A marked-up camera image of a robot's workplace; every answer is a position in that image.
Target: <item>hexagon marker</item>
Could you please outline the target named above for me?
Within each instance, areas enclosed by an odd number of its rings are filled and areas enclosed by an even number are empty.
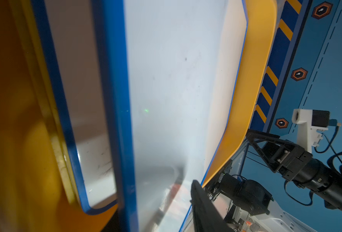
[[[316,19],[321,19],[324,16],[330,14],[333,4],[329,2],[323,2],[316,7],[314,7],[312,17]]]
[[[288,121],[284,118],[278,118],[275,121],[275,125],[279,128],[279,129],[283,129],[283,128],[287,128],[288,126]]]
[[[301,67],[292,72],[291,78],[294,79],[295,81],[300,81],[300,80],[304,80],[307,77],[307,74],[308,74],[308,71],[306,71],[305,69]]]

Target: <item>yellow tray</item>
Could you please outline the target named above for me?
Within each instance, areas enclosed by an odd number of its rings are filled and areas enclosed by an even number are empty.
[[[247,35],[229,120],[203,186],[233,156],[246,136],[274,39],[276,0],[246,0],[246,5]]]
[[[244,139],[273,40],[276,1],[246,4],[229,123],[205,183]],[[88,216],[78,207],[50,88],[30,1],[0,0],[0,231],[100,231],[116,210]]]

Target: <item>blue trim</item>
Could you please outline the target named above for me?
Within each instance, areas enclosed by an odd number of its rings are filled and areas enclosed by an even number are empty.
[[[280,18],[285,22],[292,32],[295,30],[298,16],[299,15],[295,9],[288,3],[288,1],[286,1]]]
[[[255,131],[262,131],[264,129],[264,121],[256,110],[253,112],[250,129]]]
[[[56,58],[53,38],[50,31],[50,25],[48,23],[45,3],[43,0],[31,0],[31,4],[33,8],[35,21],[37,24],[39,37],[41,39],[41,45],[43,49],[43,54],[45,56],[48,74],[50,76],[51,85],[56,100],[56,106],[59,113],[60,123],[62,124],[62,131],[65,137],[65,142],[67,144],[68,154],[73,169],[74,179],[78,189],[81,207],[86,214],[96,215],[104,211],[107,211],[109,208],[116,204],[116,201],[113,201],[109,205],[100,209],[92,209],[89,205],[89,201],[87,199],[86,194],[86,188],[83,181],[81,165],[78,159],[76,143],[74,141],[72,125],[69,118],[69,111],[65,99],[62,79],[59,72],[59,66]]]
[[[263,111],[265,115],[268,114],[270,105],[262,93],[259,93],[259,97],[257,98],[256,104],[260,106],[260,109]]]
[[[265,88],[265,90],[267,91],[269,96],[273,99],[275,89],[277,86],[275,86],[274,82],[272,81],[272,79],[270,79],[270,77],[267,73],[265,73],[265,75],[264,75],[263,82],[262,82],[261,86],[263,86]]]
[[[278,28],[268,61],[268,66],[277,78],[280,76],[280,71],[282,70],[283,63],[286,58],[289,43],[290,40],[287,38],[285,33]]]
[[[284,60],[284,64],[283,64],[283,67],[282,67],[282,70],[280,72],[280,76],[277,77],[278,78],[278,84],[277,84],[278,88],[275,89],[274,95],[272,97],[272,104],[271,104],[271,107],[269,109],[269,113],[266,116],[267,120],[265,122],[263,131],[267,131],[268,130],[268,126],[271,123],[271,117],[273,116],[273,111],[274,111],[274,108],[275,108],[275,105],[276,105],[276,102],[277,102],[277,99],[278,99],[278,96],[279,96],[279,93],[280,93],[281,86],[283,84],[284,75],[285,75],[285,72],[287,70],[287,66],[288,66],[289,60],[290,60],[291,55],[292,55],[292,51],[294,50],[294,46],[295,46],[296,41],[297,41],[297,37],[298,37],[299,31],[300,31],[300,28],[301,28],[301,24],[303,23],[303,20],[304,20],[305,12],[306,12],[306,10],[308,8],[308,4],[309,4],[308,0],[304,0],[304,1],[301,0],[299,2],[302,4],[302,6],[301,6],[300,13],[299,13],[299,15],[297,17],[297,22],[296,22],[295,29],[293,30],[293,35],[292,35],[293,39],[291,40],[291,42],[289,44],[289,47],[288,47],[288,51],[290,51],[290,52],[287,52],[285,60]]]
[[[122,0],[92,0],[122,232],[139,230]]]
[[[203,179],[202,179],[202,181],[201,181],[201,185],[203,184],[204,180],[206,179],[206,176],[207,176],[207,173],[209,172],[209,169],[210,169],[210,167],[211,167],[212,161],[215,159],[215,155],[216,155],[216,153],[217,153],[217,150],[218,150],[219,147],[220,147],[220,143],[221,143],[221,141],[223,140],[223,137],[224,137],[226,128],[228,127],[230,111],[231,111],[231,109],[232,109],[232,102],[233,102],[233,97],[234,97],[235,86],[236,86],[236,84],[237,84],[237,79],[238,79],[238,73],[239,73],[240,63],[241,63],[241,60],[242,60],[242,54],[243,54],[243,49],[244,49],[244,47],[245,47],[246,36],[247,36],[247,29],[248,29],[248,14],[247,14],[246,0],[242,0],[242,4],[243,4],[243,10],[244,10],[245,16],[246,16],[246,32],[245,32],[245,38],[244,38],[244,40],[243,40],[243,46],[242,46],[241,56],[240,56],[240,58],[239,58],[239,66],[238,66],[238,70],[237,70],[236,82],[234,83],[234,90],[233,90],[233,94],[232,94],[232,100],[230,101],[230,108],[229,108],[228,119],[227,119],[227,121],[226,121],[226,125],[225,125],[225,129],[224,129],[223,136],[221,137],[220,142],[219,142],[219,145],[217,146],[217,148],[216,148],[216,150],[215,150],[215,153],[214,153],[214,155],[213,155],[213,157],[212,157],[212,159],[211,159],[211,161],[210,161],[209,167],[207,168],[206,173],[205,173],[204,176],[203,176]],[[184,227],[184,225],[185,225],[185,222],[186,222],[186,220],[187,220],[187,217],[189,216],[191,210],[192,210],[192,206],[189,207],[188,213],[187,213],[187,215],[186,215],[185,218],[184,218],[184,221],[183,221],[183,223],[182,223],[182,225],[181,225],[181,227],[180,227],[180,229],[179,229],[179,232],[181,232],[181,230],[183,229],[183,227]]]

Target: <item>blue frame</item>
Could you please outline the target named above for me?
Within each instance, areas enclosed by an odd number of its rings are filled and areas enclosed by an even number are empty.
[[[51,35],[50,25],[48,23],[45,3],[43,0],[31,0],[31,4],[42,44],[43,54],[45,56],[48,74],[50,76],[50,81],[53,88],[59,119],[62,125],[62,131],[65,137],[65,142],[73,169],[73,175],[76,182],[81,207],[88,215],[103,213],[109,208],[113,207],[117,201],[115,200],[100,209],[93,209],[89,205],[81,165],[78,159],[76,142],[74,140],[73,129],[70,122],[68,106],[65,99],[64,88],[62,85],[62,79],[59,72],[59,65],[56,58],[53,38]]]
[[[122,231],[139,230],[122,0],[92,0],[110,147]]]

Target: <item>blue wall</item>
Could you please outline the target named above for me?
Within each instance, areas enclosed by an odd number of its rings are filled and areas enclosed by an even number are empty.
[[[305,52],[300,55],[301,53],[299,52],[295,55],[294,61],[295,59],[301,59],[303,57],[307,63],[313,63],[313,66],[308,70],[307,81],[305,82],[306,87],[303,87],[305,90],[293,91],[291,94],[296,95],[296,98],[301,99],[300,102],[297,102],[297,107],[300,106],[300,108],[303,109],[328,110],[331,112],[331,118],[335,118],[342,123],[342,0],[339,4],[334,4],[332,11],[335,11],[334,17],[328,19],[330,21],[328,23],[329,29],[327,29],[327,33],[325,33],[326,36],[322,39],[322,47],[319,45],[317,56],[314,58],[315,60],[307,60],[306,56],[313,56],[313,54],[310,53],[307,55]],[[308,26],[309,28],[314,27],[320,23],[320,20],[310,18],[309,16],[305,26]],[[310,34],[311,31],[306,32],[306,28],[304,28],[304,33],[300,40],[300,43],[303,43],[304,47],[300,47],[301,44],[299,44],[298,51],[306,49],[306,44],[311,44],[317,39],[313,36],[309,36]],[[279,105],[277,113],[283,112],[283,114],[292,115],[293,109],[297,107],[289,109],[285,104],[286,101],[291,101],[289,96],[283,98],[282,95],[280,101],[282,106]],[[295,128],[294,125],[291,125],[290,123],[289,128],[283,130],[285,132],[277,128],[273,131],[271,130],[271,133],[282,135],[281,139],[288,139],[296,142],[297,128]],[[333,132],[334,127],[329,127],[329,130],[326,132],[327,137],[331,138]],[[318,150],[323,150],[326,145],[327,142],[324,139],[320,142]],[[342,151],[342,126],[333,142],[333,147],[337,152]],[[249,148],[249,151],[255,153],[252,147]],[[313,157],[321,160],[325,164],[331,155],[333,155],[331,149],[323,154],[313,152]],[[247,156],[264,163],[261,158],[251,153],[248,153]],[[335,159],[334,163],[335,166],[340,165],[337,159]],[[259,165],[252,160],[246,159],[242,175],[248,179],[253,179],[261,183],[273,194],[274,199],[279,203],[283,210],[297,217],[299,220],[302,220],[315,230],[319,232],[342,231],[341,211],[326,209],[324,207],[324,201],[317,195],[314,195],[314,204],[309,207],[302,206],[293,201],[285,194],[283,189],[284,179],[282,179],[280,174],[274,174],[268,168]],[[288,184],[287,189],[288,192],[299,201],[304,203],[309,202],[308,190],[299,189],[292,183]]]

